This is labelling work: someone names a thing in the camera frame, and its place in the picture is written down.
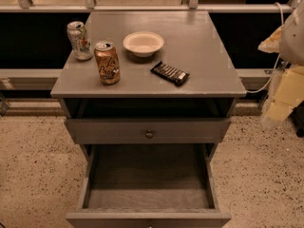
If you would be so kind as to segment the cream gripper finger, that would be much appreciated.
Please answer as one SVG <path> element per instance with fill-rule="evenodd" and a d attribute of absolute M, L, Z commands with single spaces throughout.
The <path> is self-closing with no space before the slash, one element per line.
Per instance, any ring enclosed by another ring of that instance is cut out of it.
<path fill-rule="evenodd" d="M 279 53 L 282 27 L 277 28 L 267 39 L 262 41 L 257 49 L 266 53 Z"/>
<path fill-rule="evenodd" d="M 276 70 L 263 104 L 261 123 L 275 127 L 284 122 L 304 101 L 304 66 L 291 65 L 285 70 Z"/>

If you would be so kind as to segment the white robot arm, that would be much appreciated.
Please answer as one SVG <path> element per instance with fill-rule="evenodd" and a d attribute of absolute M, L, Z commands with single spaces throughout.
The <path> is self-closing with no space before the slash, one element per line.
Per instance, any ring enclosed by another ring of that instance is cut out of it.
<path fill-rule="evenodd" d="M 280 59 L 291 64 L 287 69 L 275 70 L 262 107 L 261 122 L 275 127 L 304 102 L 304 1 L 258 49 L 278 53 Z"/>

